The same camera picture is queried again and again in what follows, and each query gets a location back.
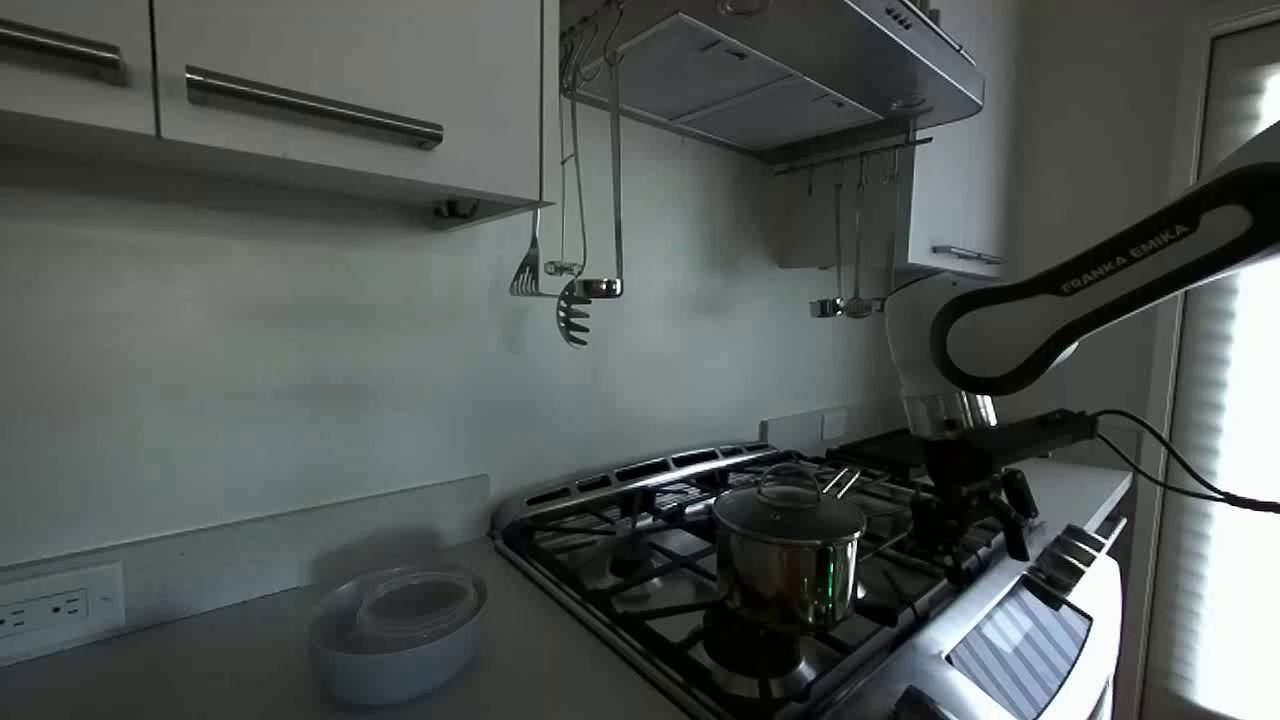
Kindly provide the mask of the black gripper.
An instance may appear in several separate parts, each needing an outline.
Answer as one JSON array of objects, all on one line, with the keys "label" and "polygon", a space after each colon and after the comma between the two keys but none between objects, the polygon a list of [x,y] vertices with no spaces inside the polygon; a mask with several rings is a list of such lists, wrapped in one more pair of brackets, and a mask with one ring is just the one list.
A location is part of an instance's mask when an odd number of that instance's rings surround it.
[{"label": "black gripper", "polygon": [[932,499],[918,508],[924,537],[953,551],[976,520],[997,520],[1013,559],[1028,557],[1028,523],[1041,514],[1028,475],[997,429],[924,438]]}]

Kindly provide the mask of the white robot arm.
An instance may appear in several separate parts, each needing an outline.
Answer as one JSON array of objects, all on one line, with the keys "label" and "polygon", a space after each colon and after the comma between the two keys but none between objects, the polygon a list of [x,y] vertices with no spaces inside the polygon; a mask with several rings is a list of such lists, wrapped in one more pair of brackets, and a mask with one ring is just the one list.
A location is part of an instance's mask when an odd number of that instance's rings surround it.
[{"label": "white robot arm", "polygon": [[1243,139],[1183,197],[1013,282],[932,277],[884,309],[884,335],[928,493],[912,504],[928,551],[997,520],[1016,559],[1037,499],[1021,458],[1097,434],[1093,412],[1000,424],[990,400],[1045,378],[1081,340],[1280,247],[1280,122]]}]

